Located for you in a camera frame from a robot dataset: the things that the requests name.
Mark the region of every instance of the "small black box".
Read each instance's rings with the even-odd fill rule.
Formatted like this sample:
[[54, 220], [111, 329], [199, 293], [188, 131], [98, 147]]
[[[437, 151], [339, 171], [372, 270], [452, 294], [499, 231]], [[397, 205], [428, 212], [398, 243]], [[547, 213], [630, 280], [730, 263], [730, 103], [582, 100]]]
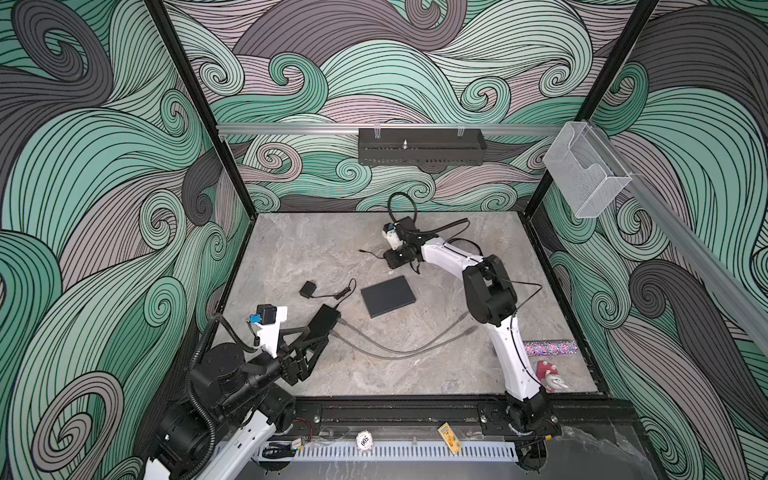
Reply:
[[413, 296], [404, 276], [368, 286], [360, 290], [360, 293], [371, 318], [416, 302], [416, 297]]
[[317, 290], [317, 285], [312, 282], [306, 282], [304, 283], [304, 286], [301, 287], [301, 290], [299, 290], [299, 295], [304, 298], [312, 298], [312, 294], [315, 293], [315, 290]]

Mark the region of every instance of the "aluminum rail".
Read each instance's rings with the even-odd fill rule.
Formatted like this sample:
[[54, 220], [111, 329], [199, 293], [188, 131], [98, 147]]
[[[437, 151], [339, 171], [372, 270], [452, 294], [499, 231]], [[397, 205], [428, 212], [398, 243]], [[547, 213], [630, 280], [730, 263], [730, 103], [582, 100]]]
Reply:
[[217, 125], [221, 135], [357, 135], [361, 128], [455, 128], [457, 131], [479, 128], [486, 136], [554, 137], [560, 133], [563, 124], [316, 124], [311, 122], [274, 122]]

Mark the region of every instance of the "black cable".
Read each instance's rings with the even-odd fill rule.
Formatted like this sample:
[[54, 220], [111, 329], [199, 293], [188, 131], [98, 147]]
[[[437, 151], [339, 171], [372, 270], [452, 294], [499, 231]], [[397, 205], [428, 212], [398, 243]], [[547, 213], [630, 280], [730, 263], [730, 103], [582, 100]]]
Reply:
[[240, 423], [237, 428], [242, 429], [245, 425], [248, 425], [248, 423], [253, 420], [253, 414], [256, 413], [256, 409], [253, 409], [250, 411], [250, 415], [248, 415], [248, 418], [243, 420], [242, 423]]
[[296, 450], [289, 445], [272, 442], [261, 452], [261, 456], [268, 460], [277, 460], [279, 458], [289, 458], [296, 455]]
[[443, 330], [443, 331], [442, 331], [442, 332], [441, 332], [439, 335], [437, 335], [435, 338], [433, 338], [433, 339], [429, 340], [429, 341], [428, 341], [427, 343], [425, 343], [424, 345], [420, 346], [420, 347], [419, 347], [419, 348], [417, 348], [417, 349], [413, 349], [413, 350], [394, 350], [394, 349], [390, 349], [389, 347], [387, 347], [387, 346], [384, 346], [384, 345], [382, 345], [381, 343], [378, 343], [378, 342], [376, 342], [374, 339], [372, 339], [371, 337], [367, 336], [365, 333], [361, 332], [361, 331], [360, 331], [359, 329], [357, 329], [356, 327], [354, 327], [354, 326], [350, 325], [350, 324], [349, 324], [349, 322], [347, 322], [347, 321], [346, 321], [346, 320], [344, 320], [343, 318], [341, 318], [341, 317], [340, 317], [340, 318], [337, 320], [337, 322], [338, 322], [338, 323], [341, 323], [341, 324], [342, 324], [342, 325], [344, 325], [344, 326], [347, 326], [347, 327], [349, 327], [349, 328], [350, 328], [350, 329], [352, 329], [352, 330], [353, 330], [355, 333], [358, 333], [358, 334], [359, 334], [359, 335], [360, 335], [362, 338], [364, 338], [364, 339], [368, 340], [368, 341], [369, 341], [369, 342], [371, 342], [373, 345], [375, 345], [375, 346], [378, 346], [380, 349], [382, 349], [382, 350], [385, 350], [385, 351], [387, 351], [387, 352], [390, 352], [390, 353], [395, 353], [395, 354], [398, 354], [398, 355], [399, 355], [399, 354], [408, 354], [408, 353], [417, 353], [417, 352], [421, 352], [422, 350], [424, 350], [424, 349], [425, 349], [425, 348], [427, 348], [428, 346], [432, 345], [434, 342], [437, 342], [437, 341], [440, 339], [440, 337], [442, 337], [442, 336], [443, 336], [443, 335], [445, 335], [446, 333], [450, 332], [450, 331], [451, 331], [451, 329], [452, 329], [453, 327], [455, 327], [456, 325], [458, 325], [458, 323], [459, 323], [459, 322], [461, 322], [461, 321], [462, 321], [462, 320], [463, 320], [463, 319], [464, 319], [464, 318], [465, 318], [467, 315], [469, 315], [469, 312], [464, 312], [464, 313], [462, 313], [462, 314], [461, 314], [461, 316], [460, 316], [460, 317], [459, 317], [459, 318], [458, 318], [458, 319], [457, 319], [457, 320], [456, 320], [454, 323], [451, 323], [451, 325], [450, 325], [450, 326], [449, 326], [447, 329]]
[[375, 353], [367, 352], [367, 351], [361, 349], [360, 347], [354, 345], [352, 342], [350, 342], [349, 340], [345, 339], [344, 337], [339, 335], [334, 330], [331, 330], [329, 335], [335, 336], [337, 339], [339, 339], [342, 342], [346, 343], [347, 345], [351, 346], [354, 350], [357, 350], [358, 352], [362, 353], [363, 355], [372, 356], [375, 359], [381, 359], [381, 360], [404, 360], [404, 359], [409, 359], [409, 358], [417, 356], [417, 355], [421, 355], [422, 353], [427, 353], [430, 350], [438, 349], [441, 346], [448, 345], [450, 342], [458, 340], [458, 339], [462, 338], [463, 336], [467, 336], [467, 335], [469, 335], [470, 333], [474, 332], [477, 329], [478, 329], [477, 325], [470, 326], [463, 333], [459, 333], [457, 336], [455, 336], [455, 337], [453, 337], [451, 339], [447, 339], [445, 342], [438, 343], [437, 345], [430, 346], [429, 348], [426, 348], [424, 350], [419, 350], [416, 353], [411, 353], [410, 355], [404, 355], [404, 356], [382, 356], [382, 355], [377, 355]]
[[525, 305], [526, 302], [528, 302], [530, 299], [532, 299], [534, 297], [534, 295], [536, 295], [536, 293], [541, 292], [541, 289], [544, 288], [544, 286], [541, 285], [540, 283], [518, 282], [516, 280], [509, 280], [509, 281], [512, 282], [512, 283], [520, 283], [521, 285], [534, 285], [534, 286], [538, 286], [538, 290], [533, 292], [527, 299], [523, 300], [523, 302], [520, 305], [517, 305], [515, 307], [515, 312], [520, 311], [520, 309], [523, 307], [523, 305]]
[[384, 260], [384, 257], [379, 257], [375, 253], [369, 252], [368, 250], [357, 250], [357, 251], [359, 251], [360, 253], [370, 253], [371, 255], [373, 255], [374, 257], [378, 258], [379, 260]]
[[459, 232], [458, 232], [456, 235], [454, 235], [454, 236], [452, 236], [451, 238], [449, 238], [449, 239], [448, 239], [448, 243], [451, 243], [451, 240], [454, 240], [456, 237], [458, 237], [459, 235], [461, 235], [462, 233], [464, 233], [464, 230], [467, 230], [467, 229], [469, 228], [469, 224], [470, 224], [470, 223], [471, 223], [471, 222], [467, 222], [467, 226], [466, 226], [466, 227], [462, 228], [462, 229], [461, 229], [461, 231], [459, 231]]
[[259, 346], [261, 340], [259, 340], [259, 336], [256, 334], [256, 330], [253, 329], [253, 324], [250, 322], [250, 319], [246, 320], [245, 323], [248, 325], [248, 329], [253, 334], [253, 346]]
[[[389, 214], [389, 218], [392, 219], [393, 223], [398, 223], [399, 220], [395, 218], [395, 215], [392, 213], [392, 198], [395, 196], [400, 195], [402, 197], [407, 198], [410, 200], [411, 204], [413, 205], [413, 223], [416, 223], [416, 215], [419, 213], [419, 211], [416, 209], [416, 202], [410, 197], [410, 195], [404, 193], [404, 192], [395, 192], [392, 195], [389, 195], [389, 199], [386, 201], [386, 211]], [[469, 227], [469, 224], [471, 223], [468, 218], [462, 218], [461, 220], [457, 220], [455, 222], [451, 222], [447, 225], [443, 225], [442, 227], [435, 228], [434, 230], [425, 230], [425, 231], [418, 231], [418, 230], [408, 230], [407, 228], [403, 227], [402, 225], [400, 228], [402, 228], [403, 231], [406, 233], [411, 234], [419, 234], [419, 233], [438, 233], [442, 232], [443, 230], [447, 230], [448, 228], [455, 227], [456, 225], [461, 225], [462, 223], [466, 223], [467, 227]]]
[[224, 326], [224, 329], [227, 331], [227, 333], [230, 334], [232, 337], [232, 340], [235, 341], [235, 343], [243, 350], [245, 350], [248, 353], [256, 353], [259, 350], [257, 348], [253, 348], [252, 346], [248, 346], [245, 344], [243, 340], [240, 339], [239, 336], [237, 336], [237, 333], [235, 333], [235, 330], [232, 328], [229, 322], [227, 322], [227, 319], [224, 318], [224, 315], [221, 313], [214, 314], [214, 318], [216, 318], [217, 322], [221, 323]]
[[533, 446], [533, 445], [536, 445], [537, 443], [542, 443], [542, 442], [545, 442], [545, 441], [547, 441], [547, 440], [548, 440], [548, 438], [547, 438], [547, 436], [546, 436], [546, 435], [544, 435], [544, 436], [539, 436], [539, 437], [538, 437], [538, 439], [534, 440], [533, 442], [524, 443], [524, 444], [520, 445], [518, 448], [519, 448], [519, 449], [524, 449], [524, 448], [527, 448], [527, 447], [531, 447], [531, 446]]
[[410, 195], [408, 195], [405, 192], [395, 192], [392, 195], [389, 195], [389, 199], [386, 201], [386, 211], [389, 213], [389, 218], [392, 219], [392, 223], [397, 223], [399, 220], [395, 218], [395, 215], [392, 214], [392, 198], [397, 197], [398, 195], [407, 198], [410, 200], [411, 205], [413, 205], [413, 223], [416, 223], [416, 215], [419, 214], [419, 211], [416, 209], [416, 202], [413, 201]]
[[194, 387], [192, 386], [191, 373], [192, 373], [192, 370], [199, 363], [200, 358], [203, 355], [203, 350], [210, 342], [210, 338], [214, 334], [214, 330], [215, 330], [214, 326], [217, 324], [217, 321], [220, 320], [219, 317], [223, 319], [223, 316], [221, 314], [215, 313], [213, 317], [208, 320], [208, 325], [206, 325], [205, 330], [203, 331], [203, 335], [200, 337], [200, 340], [197, 342], [197, 345], [195, 346], [195, 349], [192, 352], [192, 357], [190, 357], [185, 389], [187, 391], [187, 397], [189, 397], [190, 404], [195, 409], [195, 411], [200, 416], [200, 418], [203, 419], [203, 422], [205, 422], [206, 430], [208, 431], [208, 444], [205, 447], [205, 452], [203, 453], [203, 456], [200, 457], [200, 460], [198, 460], [195, 466], [192, 467], [189, 471], [187, 471], [187, 473], [182, 475], [180, 477], [180, 480], [191, 480], [192, 478], [194, 478], [194, 476], [197, 475], [200, 472], [200, 470], [203, 469], [205, 464], [208, 463], [208, 460], [210, 460], [210, 457], [213, 455], [214, 449], [216, 448], [216, 444], [217, 444], [216, 424], [214, 423], [214, 418], [205, 409], [205, 407], [203, 407], [202, 402], [200, 402], [200, 399], [197, 397], [197, 392], [194, 391]]
[[312, 295], [312, 296], [310, 296], [308, 298], [330, 298], [330, 297], [333, 297], [336, 300], [338, 300], [338, 299], [342, 298], [343, 296], [347, 295], [347, 293], [351, 295], [352, 292], [355, 291], [355, 288], [357, 288], [357, 280], [351, 279], [349, 281], [349, 283], [347, 284], [347, 286], [344, 287], [344, 290], [342, 290], [340, 292], [332, 293], [330, 295]]
[[407, 228], [402, 227], [402, 226], [400, 228], [402, 228], [403, 231], [405, 231], [406, 233], [410, 233], [411, 235], [419, 235], [419, 234], [423, 235], [423, 234], [429, 234], [429, 233], [439, 233], [439, 232], [442, 232], [443, 230], [447, 230], [448, 228], [453, 228], [453, 227], [455, 227], [457, 225], [461, 225], [463, 223], [466, 223], [467, 226], [469, 226], [469, 224], [471, 222], [469, 221], [468, 218], [462, 218], [461, 220], [457, 220], [457, 221], [448, 223], [447, 225], [443, 225], [442, 227], [437, 227], [434, 230], [408, 230]]
[[451, 237], [451, 238], [450, 238], [450, 239], [449, 239], [449, 240], [448, 240], [446, 243], [447, 243], [448, 245], [452, 245], [452, 244], [453, 244], [455, 241], [457, 241], [457, 240], [463, 240], [463, 241], [465, 241], [466, 243], [470, 243], [470, 244], [471, 244], [471, 245], [473, 245], [473, 246], [474, 246], [476, 249], [478, 249], [478, 255], [479, 255], [480, 257], [484, 257], [484, 256], [485, 256], [485, 255], [483, 255], [483, 253], [482, 253], [482, 248], [480, 248], [480, 246], [479, 246], [477, 243], [473, 242], [472, 240], [467, 240], [466, 238], [460, 238], [460, 237], [457, 237], [456, 235], [454, 235], [453, 237]]
[[334, 310], [338, 309], [338, 308], [339, 308], [339, 305], [341, 305], [341, 302], [343, 302], [344, 300], [346, 300], [346, 299], [350, 298], [350, 297], [352, 296], [352, 294], [353, 294], [353, 293], [355, 293], [355, 289], [356, 289], [356, 288], [357, 288], [357, 279], [354, 279], [354, 278], [353, 278], [353, 279], [351, 279], [351, 280], [349, 281], [349, 283], [347, 284], [346, 288], [345, 288], [344, 290], [342, 290], [342, 291], [339, 293], [339, 294], [346, 294], [346, 296], [344, 296], [343, 298], [341, 298], [341, 297], [337, 297], [337, 296], [334, 296], [334, 297], [333, 297], [333, 298], [335, 298], [335, 299], [337, 299], [337, 300], [339, 301], [339, 302], [338, 302], [338, 303], [337, 303], [337, 304], [336, 304], [336, 305], [333, 307], [333, 309], [334, 309]]
[[528, 374], [528, 376], [529, 376], [529, 377], [531, 377], [531, 380], [533, 380], [533, 381], [534, 381], [534, 382], [536, 382], [537, 384], [541, 385], [541, 380], [539, 380], [539, 379], [537, 379], [536, 377], [534, 377], [533, 375], [531, 375], [531, 373], [528, 371], [528, 369], [527, 369], [527, 368], [525, 368], [525, 362], [523, 362], [523, 357], [521, 357], [521, 356], [520, 356], [520, 350], [518, 349], [518, 343], [517, 343], [517, 342], [515, 342], [515, 338], [514, 338], [514, 337], [512, 338], [512, 345], [514, 345], [514, 346], [515, 346], [515, 353], [517, 353], [517, 354], [518, 354], [518, 360], [520, 360], [520, 365], [523, 365], [523, 370], [525, 370], [525, 373], [527, 373], [527, 374]]

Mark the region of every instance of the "enclosure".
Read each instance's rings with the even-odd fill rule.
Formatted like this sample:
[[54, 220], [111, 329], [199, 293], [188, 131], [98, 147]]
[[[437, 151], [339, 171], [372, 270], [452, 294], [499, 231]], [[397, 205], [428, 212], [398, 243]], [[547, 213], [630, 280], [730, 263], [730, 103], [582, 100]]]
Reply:
[[[532, 283], [515, 285], [519, 300], [541, 285], [518, 313], [523, 340], [574, 346], [530, 357], [568, 384], [548, 396], [571, 432], [557, 441], [614, 449], [598, 458], [637, 478], [765, 477], [765, 2], [14, 0], [0, 12], [4, 478], [143, 475], [210, 318], [249, 339], [249, 315], [272, 303], [305, 326], [340, 300], [301, 297], [307, 280], [322, 295], [355, 279], [339, 311], [376, 341], [428, 342], [466, 311], [464, 286], [376, 258], [399, 191], [423, 230], [469, 219], [445, 238]], [[486, 150], [480, 165], [370, 166], [361, 128], [478, 128]], [[571, 149], [573, 170], [547, 157], [568, 128], [604, 135], [592, 157]], [[594, 195], [607, 184], [584, 172], [606, 169], [626, 183]], [[401, 275], [416, 302], [371, 318], [359, 291]], [[442, 441], [449, 422], [468, 443], [511, 441], [489, 430], [505, 386], [483, 329], [396, 361], [335, 331], [351, 345], [332, 336], [305, 382], [280, 383], [321, 440], [365, 428]], [[228, 337], [219, 328], [213, 345]], [[569, 447], [551, 445], [541, 473], [567, 472]]]

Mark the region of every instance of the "yellow label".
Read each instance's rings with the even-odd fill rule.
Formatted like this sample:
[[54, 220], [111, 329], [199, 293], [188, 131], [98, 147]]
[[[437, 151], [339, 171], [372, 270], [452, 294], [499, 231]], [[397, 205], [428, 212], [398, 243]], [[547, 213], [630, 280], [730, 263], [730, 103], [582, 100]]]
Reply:
[[445, 440], [445, 443], [448, 444], [448, 448], [451, 449], [453, 455], [456, 455], [456, 453], [462, 449], [462, 443], [456, 438], [456, 435], [454, 435], [453, 430], [451, 430], [451, 426], [448, 425], [448, 423], [443, 423], [442, 427], [437, 429], [437, 431], [440, 433], [442, 439]]

